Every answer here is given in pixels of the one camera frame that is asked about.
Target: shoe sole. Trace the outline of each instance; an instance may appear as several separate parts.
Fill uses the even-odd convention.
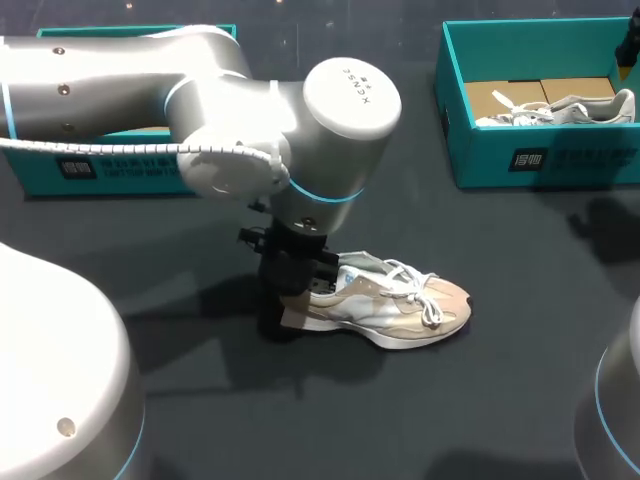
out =
[[[282,327],[295,328],[297,330],[308,330],[311,332],[333,332],[336,330],[350,330],[352,332],[357,332],[365,336],[380,348],[384,348],[385,350],[409,350],[411,348],[425,347],[427,345],[431,345],[432,343],[436,343],[444,340],[447,337],[450,337],[451,335],[460,331],[466,324],[467,322],[463,323],[455,330],[445,333],[444,335],[438,335],[436,337],[402,339],[387,337],[386,335],[382,335],[371,328],[356,325],[347,321],[325,320],[309,317],[303,313],[291,310],[289,308],[284,309],[282,319],[280,320],[280,325]]]

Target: shoe heel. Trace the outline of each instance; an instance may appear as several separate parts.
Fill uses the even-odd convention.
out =
[[[340,328],[331,320],[323,320],[288,308],[284,309],[280,325],[287,328],[309,330],[312,332],[330,332]]]

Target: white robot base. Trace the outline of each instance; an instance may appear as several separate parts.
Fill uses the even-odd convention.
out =
[[[109,300],[0,244],[0,480],[146,480],[138,368]]]

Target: shoe tongue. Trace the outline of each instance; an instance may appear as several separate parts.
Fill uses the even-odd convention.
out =
[[[385,273],[379,272],[370,272],[368,270],[362,270],[356,267],[351,267],[349,265],[343,265],[338,270],[338,278],[336,279],[336,292],[339,292],[351,282],[353,282],[356,277],[365,277],[369,280],[376,282],[380,285],[387,285],[391,288],[395,282],[407,283],[406,279],[403,279],[401,275],[396,275],[395,278],[389,279]]]
[[[348,265],[340,267],[338,270],[338,279],[336,280],[336,292],[342,290],[353,282],[359,274],[360,270],[355,267],[350,267]]]

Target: teal shoe box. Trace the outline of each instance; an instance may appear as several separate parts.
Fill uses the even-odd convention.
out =
[[[179,25],[43,28],[38,37],[129,37],[150,35]],[[236,38],[235,25],[218,25]],[[171,143],[167,128],[133,130],[86,139],[99,144]],[[183,183],[175,155],[56,156],[9,150],[4,152],[25,194],[51,196],[193,195]],[[65,175],[64,172],[87,172]]]
[[[435,94],[460,188],[606,187],[640,183],[640,123],[477,127],[465,83],[609,77],[636,94],[640,62],[621,82],[615,48],[628,18],[445,22]]]

